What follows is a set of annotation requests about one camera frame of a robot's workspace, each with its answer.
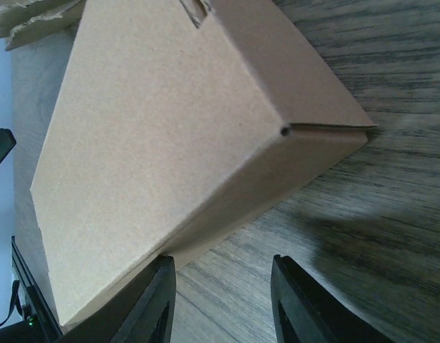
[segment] black plastic part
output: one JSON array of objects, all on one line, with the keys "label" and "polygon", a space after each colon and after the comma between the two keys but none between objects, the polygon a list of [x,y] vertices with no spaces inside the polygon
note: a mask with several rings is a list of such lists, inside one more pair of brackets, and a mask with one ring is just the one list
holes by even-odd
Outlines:
[{"label": "black plastic part", "polygon": [[44,342],[41,327],[29,320],[18,322],[0,329],[0,343]]},{"label": "black plastic part", "polygon": [[31,311],[27,308],[25,309],[25,315],[37,315],[37,321],[34,322],[34,325],[41,327],[43,339],[40,342],[54,342],[61,337],[63,333],[20,254],[19,248],[15,243],[15,237],[12,237],[12,265],[19,275],[20,282],[25,289],[26,301],[31,307]]},{"label": "black plastic part", "polygon": [[14,135],[9,129],[0,129],[0,164],[16,144]]},{"label": "black plastic part", "polygon": [[172,257],[157,257],[97,313],[57,343],[169,343],[176,272]]},{"label": "black plastic part", "polygon": [[350,312],[291,257],[274,256],[271,298],[278,343],[393,342]]}]

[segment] cardboard box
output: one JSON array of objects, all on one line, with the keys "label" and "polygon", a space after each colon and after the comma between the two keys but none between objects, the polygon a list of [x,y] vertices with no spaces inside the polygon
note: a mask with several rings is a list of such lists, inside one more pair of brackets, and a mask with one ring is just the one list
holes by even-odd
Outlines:
[{"label": "cardboard box", "polygon": [[31,187],[61,325],[158,254],[197,258],[374,125],[271,0],[202,6],[195,25],[179,0],[86,4]]}]

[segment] white wall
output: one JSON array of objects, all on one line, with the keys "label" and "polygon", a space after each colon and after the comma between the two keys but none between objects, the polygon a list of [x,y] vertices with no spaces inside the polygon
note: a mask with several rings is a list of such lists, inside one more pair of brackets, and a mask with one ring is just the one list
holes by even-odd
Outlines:
[{"label": "white wall", "polygon": [[[0,128],[12,129],[11,55],[0,39]],[[11,235],[14,234],[14,155],[0,165],[0,322],[7,317],[11,296]],[[7,324],[19,320],[14,311]]]}]

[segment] table surface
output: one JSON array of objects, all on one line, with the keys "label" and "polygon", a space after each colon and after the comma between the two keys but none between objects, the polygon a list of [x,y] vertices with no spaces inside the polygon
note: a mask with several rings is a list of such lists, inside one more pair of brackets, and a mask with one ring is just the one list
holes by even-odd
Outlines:
[{"label": "table surface", "polygon": [[[397,342],[440,342],[440,1],[275,2],[379,131],[178,273],[172,341],[275,342],[271,263],[288,254]],[[47,294],[29,186],[73,39],[12,52],[17,244]]]}]

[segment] wooden table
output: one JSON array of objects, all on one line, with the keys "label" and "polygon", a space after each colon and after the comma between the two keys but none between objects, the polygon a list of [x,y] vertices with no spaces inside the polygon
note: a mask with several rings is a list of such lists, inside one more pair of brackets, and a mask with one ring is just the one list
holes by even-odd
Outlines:
[{"label": "wooden table", "polygon": [[[380,129],[178,273],[172,341],[275,342],[271,262],[288,254],[397,342],[440,342],[440,1],[275,2]],[[16,230],[42,288],[29,185],[71,45],[64,32],[12,53]]]}]

